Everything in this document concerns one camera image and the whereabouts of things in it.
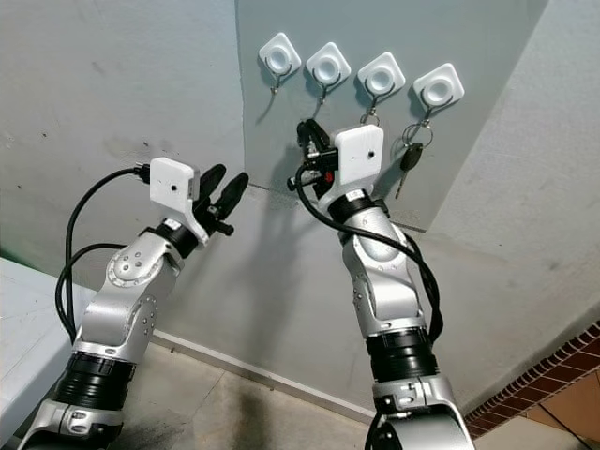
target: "car key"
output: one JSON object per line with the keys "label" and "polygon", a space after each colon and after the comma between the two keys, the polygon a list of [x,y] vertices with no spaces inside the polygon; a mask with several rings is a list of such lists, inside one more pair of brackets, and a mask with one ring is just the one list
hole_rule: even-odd
{"label": "car key", "polygon": [[400,169],[403,171],[403,174],[402,178],[400,178],[399,185],[397,185],[396,198],[400,195],[400,191],[402,190],[402,186],[404,186],[407,175],[421,159],[424,149],[425,147],[422,142],[411,142],[409,148],[407,148],[404,155],[402,155],[402,158],[400,159]]}

